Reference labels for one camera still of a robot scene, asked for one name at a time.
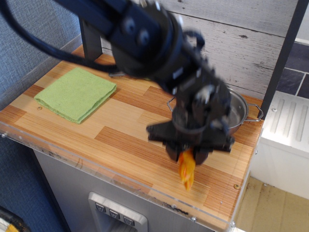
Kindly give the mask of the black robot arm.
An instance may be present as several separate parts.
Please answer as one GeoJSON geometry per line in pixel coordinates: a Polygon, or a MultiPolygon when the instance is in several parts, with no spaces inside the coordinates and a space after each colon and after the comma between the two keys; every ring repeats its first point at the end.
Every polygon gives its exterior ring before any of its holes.
{"type": "Polygon", "coordinates": [[[144,7],[129,0],[62,0],[112,46],[122,72],[156,82],[176,98],[171,121],[147,127],[148,138],[161,141],[177,160],[192,149],[197,164],[214,150],[230,151],[234,138],[227,118],[231,95],[201,56],[202,37],[184,31],[159,3],[144,7]]]}

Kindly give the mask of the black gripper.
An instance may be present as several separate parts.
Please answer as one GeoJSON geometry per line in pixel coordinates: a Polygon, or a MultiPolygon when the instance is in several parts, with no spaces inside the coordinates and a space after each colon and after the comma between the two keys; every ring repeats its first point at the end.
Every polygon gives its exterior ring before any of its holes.
{"type": "Polygon", "coordinates": [[[166,146],[166,152],[174,162],[178,162],[183,151],[194,149],[196,165],[203,164],[215,149],[230,151],[235,142],[228,130],[213,126],[186,129],[168,121],[149,125],[146,130],[149,140],[162,142],[166,146]]]}

